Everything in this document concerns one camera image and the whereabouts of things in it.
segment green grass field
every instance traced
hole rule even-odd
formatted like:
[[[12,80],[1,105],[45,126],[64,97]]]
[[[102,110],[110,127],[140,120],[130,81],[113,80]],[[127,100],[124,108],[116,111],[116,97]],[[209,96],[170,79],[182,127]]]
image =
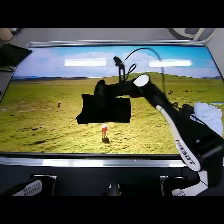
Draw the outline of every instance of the green grass field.
[[[150,73],[160,88],[161,76]],[[78,125],[81,94],[93,94],[99,79],[11,82],[0,104],[0,150],[44,153],[176,154],[169,126],[144,98],[131,99],[130,124],[109,123],[109,144],[102,124]],[[105,78],[107,84],[117,77]],[[171,102],[224,102],[221,80],[166,75]]]

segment sky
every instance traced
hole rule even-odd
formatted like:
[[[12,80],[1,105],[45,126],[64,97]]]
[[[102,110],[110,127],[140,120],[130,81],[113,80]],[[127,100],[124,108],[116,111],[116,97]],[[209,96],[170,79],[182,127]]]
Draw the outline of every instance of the sky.
[[[107,77],[118,75],[113,57],[122,61],[133,50],[146,46],[75,46],[32,48],[30,54],[16,69],[15,78],[26,77]],[[191,60],[191,66],[165,67],[164,73],[193,78],[215,77],[220,73],[206,47],[191,46],[149,46],[156,50],[162,60]],[[106,66],[64,66],[66,59],[105,58]],[[134,72],[161,72],[161,68],[149,66],[157,56],[149,50],[140,50],[125,61],[126,71],[132,64]]]

